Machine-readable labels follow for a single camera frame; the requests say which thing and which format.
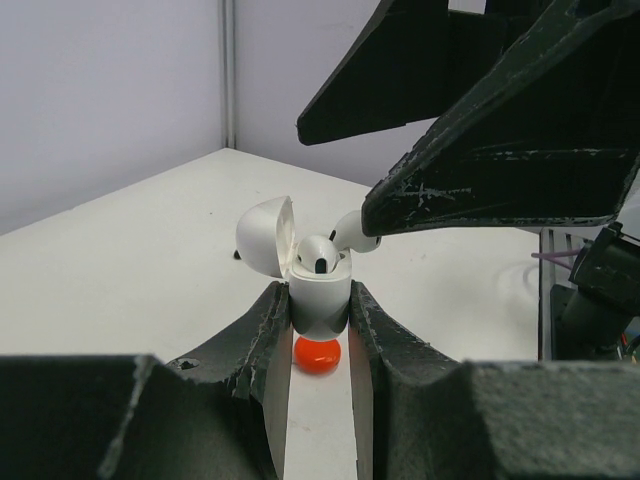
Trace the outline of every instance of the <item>orange ball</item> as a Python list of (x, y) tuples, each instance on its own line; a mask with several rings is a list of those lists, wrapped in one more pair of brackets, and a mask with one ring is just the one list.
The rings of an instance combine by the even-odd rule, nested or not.
[(340, 344), (337, 340), (314, 342), (300, 337), (293, 348), (293, 358), (307, 373), (329, 373), (340, 363)]

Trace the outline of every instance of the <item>earbud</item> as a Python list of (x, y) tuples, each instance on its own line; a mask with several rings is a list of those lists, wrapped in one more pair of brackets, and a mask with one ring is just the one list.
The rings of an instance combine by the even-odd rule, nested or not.
[(350, 248), (358, 253), (367, 253), (380, 246), (381, 237), (367, 237), (362, 233), (362, 213), (354, 210), (340, 219), (329, 239), (338, 251)]
[(340, 254), (331, 240), (322, 235), (305, 237), (298, 245), (298, 261), (311, 273), (331, 273)]

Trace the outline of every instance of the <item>purple wire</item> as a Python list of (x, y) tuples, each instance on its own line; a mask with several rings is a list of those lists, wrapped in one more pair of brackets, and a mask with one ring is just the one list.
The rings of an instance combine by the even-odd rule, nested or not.
[(540, 260), (545, 260), (549, 263), (553, 263), (554, 265), (558, 265), (559, 267), (564, 267), (568, 270), (571, 270), (571, 265), (563, 262), (562, 260), (556, 260), (555, 258), (546, 258), (546, 257), (534, 257), (534, 258), (539, 258)]
[(575, 250), (567, 250), (566, 252), (553, 252), (553, 253), (532, 253), (531, 256), (533, 258), (539, 258), (540, 260), (546, 260), (549, 263), (553, 263), (554, 265), (558, 265), (559, 267), (566, 268), (571, 270), (571, 265), (562, 260), (557, 260), (558, 258), (563, 257), (573, 257), (580, 253), (580, 248)]
[(542, 258), (543, 260), (548, 260), (549, 258), (562, 258), (562, 257), (575, 257), (580, 253), (581, 248), (576, 248), (575, 250), (567, 250), (566, 252), (553, 252), (553, 253), (532, 253), (531, 256), (533, 258)]

